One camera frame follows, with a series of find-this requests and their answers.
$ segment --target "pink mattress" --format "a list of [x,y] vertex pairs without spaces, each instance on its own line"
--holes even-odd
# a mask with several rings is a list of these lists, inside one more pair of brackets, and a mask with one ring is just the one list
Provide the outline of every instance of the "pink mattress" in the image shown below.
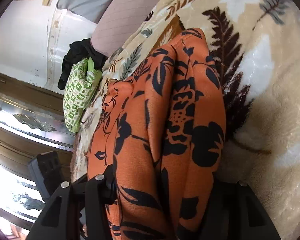
[[100,19],[91,43],[110,56],[140,27],[159,0],[113,0]]

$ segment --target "orange floral garment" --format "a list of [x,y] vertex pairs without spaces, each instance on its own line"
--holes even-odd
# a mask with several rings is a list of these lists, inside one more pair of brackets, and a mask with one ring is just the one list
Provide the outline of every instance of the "orange floral garment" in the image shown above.
[[202,30],[183,31],[108,86],[88,176],[114,166],[118,201],[106,207],[113,237],[194,239],[226,133]]

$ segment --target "beige blanket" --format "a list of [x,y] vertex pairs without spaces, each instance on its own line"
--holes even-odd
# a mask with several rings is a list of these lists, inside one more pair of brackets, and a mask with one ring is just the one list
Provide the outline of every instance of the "beige blanket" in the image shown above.
[[160,0],[108,59],[82,118],[73,180],[86,172],[85,152],[110,79],[125,79],[154,48],[201,28],[223,86],[227,142],[218,176],[249,182],[281,238],[300,235],[300,11],[291,0]]

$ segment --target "green checkered fabric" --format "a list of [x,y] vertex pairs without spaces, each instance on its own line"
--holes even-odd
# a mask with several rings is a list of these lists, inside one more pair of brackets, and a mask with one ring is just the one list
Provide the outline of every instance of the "green checkered fabric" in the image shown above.
[[94,69],[91,58],[84,58],[73,65],[63,97],[65,123],[70,132],[79,131],[82,112],[89,104],[101,77],[102,72]]

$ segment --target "silver screw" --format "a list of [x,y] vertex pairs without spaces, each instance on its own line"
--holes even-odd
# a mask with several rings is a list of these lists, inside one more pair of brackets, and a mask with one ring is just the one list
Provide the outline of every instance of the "silver screw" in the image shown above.
[[61,187],[62,188],[66,188],[66,187],[69,187],[70,183],[68,181],[64,181],[61,183]]
[[103,180],[105,178],[105,176],[103,174],[98,174],[96,176],[96,180]]
[[243,181],[243,180],[239,180],[239,185],[240,185],[241,187],[245,187],[245,186],[248,185],[248,183],[246,183],[246,182]]

